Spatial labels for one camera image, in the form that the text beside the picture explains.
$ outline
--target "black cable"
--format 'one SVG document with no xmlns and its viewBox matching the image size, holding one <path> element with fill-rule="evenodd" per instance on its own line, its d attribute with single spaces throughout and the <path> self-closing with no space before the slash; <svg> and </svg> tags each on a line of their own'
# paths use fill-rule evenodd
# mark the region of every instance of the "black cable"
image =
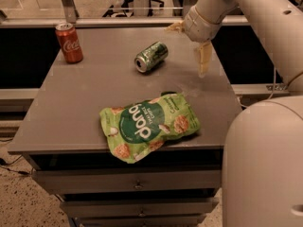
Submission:
<svg viewBox="0 0 303 227">
<path fill-rule="evenodd" d="M 9 169 L 9 168 L 6 168 L 6 167 L 2 167 L 2 166 L 0 166 L 0 168 L 3 168 L 5 170 L 7 170 L 7 171 L 15 172 L 15 173 L 18 173 L 18 174 L 24 175 L 24 176 L 29 176 L 30 175 L 29 172 L 24 171 L 24 170 L 12 170 L 12 169 Z"/>
<path fill-rule="evenodd" d="M 54 194 L 57 200 L 62 201 L 56 194 Z"/>
<path fill-rule="evenodd" d="M 71 219 L 72 219 L 73 224 L 75 225 L 75 227 L 77 227 L 77 226 L 78 226 L 78 224 L 76 223 L 76 221 L 74 220 L 74 218 L 71 218 Z"/>
<path fill-rule="evenodd" d="M 0 142 L 9 142 L 9 141 L 12 141 L 13 138 L 10 138 L 8 140 L 0 140 Z"/>
<path fill-rule="evenodd" d="M 0 165 L 2 165 L 2 166 L 11 166 L 11 165 L 15 164 L 21 157 L 22 157 L 22 155 L 19 156 L 17 159 L 15 159 L 11 163 L 7 163 L 5 160 L 3 160 L 2 158 L 0 158 Z"/>
<path fill-rule="evenodd" d="M 14 160 L 13 162 L 7 163 L 6 166 L 11 166 L 11 165 L 13 165 L 13 164 L 16 163 L 21 157 L 22 157 L 22 155 L 19 156 L 19 157 L 18 157 L 16 160 Z"/>
</svg>

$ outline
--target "snack bag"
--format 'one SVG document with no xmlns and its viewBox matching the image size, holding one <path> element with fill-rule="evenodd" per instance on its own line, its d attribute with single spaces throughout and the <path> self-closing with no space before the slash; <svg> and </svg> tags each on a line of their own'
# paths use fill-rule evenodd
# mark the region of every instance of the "snack bag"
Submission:
<svg viewBox="0 0 303 227">
<path fill-rule="evenodd" d="M 105 108 L 101 126 L 112 154 L 135 163 L 167 140 L 176 140 L 200 129 L 200 123 L 181 94 L 167 94 L 125 108 Z"/>
</svg>

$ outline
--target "drawer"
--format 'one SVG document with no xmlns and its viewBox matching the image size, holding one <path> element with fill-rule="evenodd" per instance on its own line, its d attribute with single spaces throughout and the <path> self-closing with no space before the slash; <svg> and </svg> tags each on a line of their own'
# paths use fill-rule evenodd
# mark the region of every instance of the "drawer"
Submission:
<svg viewBox="0 0 303 227">
<path fill-rule="evenodd" d="M 33 179 L 49 194 L 153 191 L 221 187 L 219 169 L 36 171 Z"/>
<path fill-rule="evenodd" d="M 174 141 L 166 143 L 167 146 L 173 144 Z M 174 149 L 168 151 L 167 149 L 169 149 L 169 147 L 162 147 L 135 164 L 126 164 L 114 157 L 110 152 L 102 153 L 97 151 L 91 153 L 38 154 L 30 155 L 30 158 L 34 165 L 40 170 L 79 170 L 158 166 L 205 166 L 222 168 L 222 148 L 180 148 L 180 150 Z"/>
<path fill-rule="evenodd" d="M 85 227 L 160 227 L 160 226 L 197 226 L 205 219 L 201 215 L 183 215 L 154 218 L 80 218 Z"/>
<path fill-rule="evenodd" d="M 146 218 L 210 213 L 218 204 L 215 198 L 183 198 L 124 201 L 68 201 L 62 210 L 71 218 Z"/>
</svg>

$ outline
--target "silver soda can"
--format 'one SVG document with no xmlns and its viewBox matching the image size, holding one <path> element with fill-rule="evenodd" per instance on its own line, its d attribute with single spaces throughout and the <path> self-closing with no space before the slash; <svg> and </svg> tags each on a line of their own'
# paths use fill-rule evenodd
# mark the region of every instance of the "silver soda can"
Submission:
<svg viewBox="0 0 303 227">
<path fill-rule="evenodd" d="M 166 58 L 168 54 L 167 46 L 161 42 L 156 42 L 137 54 L 134 64 L 139 72 L 145 73 Z"/>
</svg>

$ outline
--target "can lid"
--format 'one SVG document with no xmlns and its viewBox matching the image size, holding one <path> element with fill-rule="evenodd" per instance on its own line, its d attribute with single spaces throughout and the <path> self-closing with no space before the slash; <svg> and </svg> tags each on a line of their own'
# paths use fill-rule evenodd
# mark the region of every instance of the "can lid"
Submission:
<svg viewBox="0 0 303 227">
<path fill-rule="evenodd" d="M 63 23 L 63 24 L 57 25 L 56 29 L 59 30 L 59 31 L 65 31 L 65 30 L 68 30 L 72 27 L 73 27 L 73 25 L 70 24 L 70 23 Z"/>
<path fill-rule="evenodd" d="M 142 57 L 136 57 L 134 59 L 134 64 L 135 64 L 135 67 L 136 69 L 139 71 L 139 72 L 146 72 L 148 70 L 148 67 L 147 67 L 147 64 L 145 63 L 144 59 Z"/>
</svg>

